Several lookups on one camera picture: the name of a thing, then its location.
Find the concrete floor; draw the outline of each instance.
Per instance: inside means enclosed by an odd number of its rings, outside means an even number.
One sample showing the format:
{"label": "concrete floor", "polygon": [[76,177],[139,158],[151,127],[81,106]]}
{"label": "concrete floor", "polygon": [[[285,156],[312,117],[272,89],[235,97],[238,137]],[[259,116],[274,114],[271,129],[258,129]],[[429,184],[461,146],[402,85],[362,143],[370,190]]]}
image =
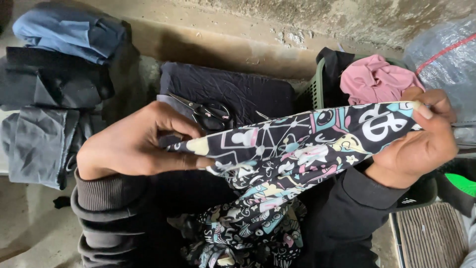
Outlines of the concrete floor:
{"label": "concrete floor", "polygon": [[[13,1],[12,20],[36,2],[39,1]],[[82,2],[129,21],[134,44],[141,53],[164,61],[308,80],[315,73],[317,52],[323,46],[337,49],[336,40],[318,36],[306,40],[304,45],[308,49],[288,49],[277,43],[275,34],[270,33],[270,28],[287,31],[282,25],[204,13],[194,7],[176,7],[165,0],[157,1],[160,12],[136,1]],[[10,28],[11,22],[0,36],[0,56],[4,55],[6,46],[22,45]],[[392,50],[375,51],[369,47],[359,48],[358,44],[343,45],[349,52],[399,56],[399,52]],[[80,267],[78,219],[71,208],[58,210],[52,202],[59,196],[70,196],[74,184],[71,179],[66,190],[58,191],[41,185],[13,184],[7,177],[0,177],[0,268]],[[375,232],[373,242],[373,250],[381,258],[381,268],[398,267],[389,223]]]}

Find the concrete wall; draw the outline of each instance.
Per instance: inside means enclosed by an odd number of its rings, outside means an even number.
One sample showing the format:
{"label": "concrete wall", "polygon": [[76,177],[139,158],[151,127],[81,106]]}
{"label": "concrete wall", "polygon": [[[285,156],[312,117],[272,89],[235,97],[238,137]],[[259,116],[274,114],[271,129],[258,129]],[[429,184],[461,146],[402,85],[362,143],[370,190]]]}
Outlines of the concrete wall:
{"label": "concrete wall", "polygon": [[182,0],[313,30],[340,40],[403,48],[421,30],[476,12],[475,0]]}

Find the fingernail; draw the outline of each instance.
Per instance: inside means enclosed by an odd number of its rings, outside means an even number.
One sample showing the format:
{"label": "fingernail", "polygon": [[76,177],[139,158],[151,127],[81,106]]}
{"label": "fingernail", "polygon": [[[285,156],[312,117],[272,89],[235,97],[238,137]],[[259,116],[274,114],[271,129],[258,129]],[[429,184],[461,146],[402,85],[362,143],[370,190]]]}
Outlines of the fingernail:
{"label": "fingernail", "polygon": [[199,157],[197,159],[197,168],[205,168],[207,166],[211,166],[215,164],[215,160],[206,158],[206,157]]}
{"label": "fingernail", "polygon": [[416,101],[413,104],[413,110],[417,111],[419,114],[422,115],[422,117],[426,119],[431,119],[433,117],[433,112],[428,109],[423,103]]}

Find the hand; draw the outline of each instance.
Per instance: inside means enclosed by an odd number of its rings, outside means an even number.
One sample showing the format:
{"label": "hand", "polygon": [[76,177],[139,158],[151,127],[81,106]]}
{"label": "hand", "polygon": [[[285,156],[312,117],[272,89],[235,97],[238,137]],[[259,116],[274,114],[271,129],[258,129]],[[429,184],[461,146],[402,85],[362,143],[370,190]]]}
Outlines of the hand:
{"label": "hand", "polygon": [[[400,189],[410,187],[458,152],[450,125],[456,121],[456,114],[443,90],[423,93],[418,87],[409,88],[402,96],[402,101],[405,100],[418,101],[413,118],[424,130],[409,132],[392,142],[373,156],[374,163],[365,171],[378,183]],[[422,103],[429,104],[430,109]]]}
{"label": "hand", "polygon": [[202,136],[194,122],[170,105],[152,102],[89,138],[76,156],[79,175],[83,180],[116,173],[155,175],[214,164],[214,160],[203,156],[168,153],[158,148],[159,136],[170,133],[182,140]]}

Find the light blue cloth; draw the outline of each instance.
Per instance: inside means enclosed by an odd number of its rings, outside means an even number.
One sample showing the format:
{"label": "light blue cloth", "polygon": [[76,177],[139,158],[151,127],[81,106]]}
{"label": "light blue cloth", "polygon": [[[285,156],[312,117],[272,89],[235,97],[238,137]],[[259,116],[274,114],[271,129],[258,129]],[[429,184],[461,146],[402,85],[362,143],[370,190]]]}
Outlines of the light blue cloth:
{"label": "light blue cloth", "polygon": [[106,15],[43,2],[13,24],[13,33],[26,47],[58,51],[105,64],[126,35],[125,28]]}

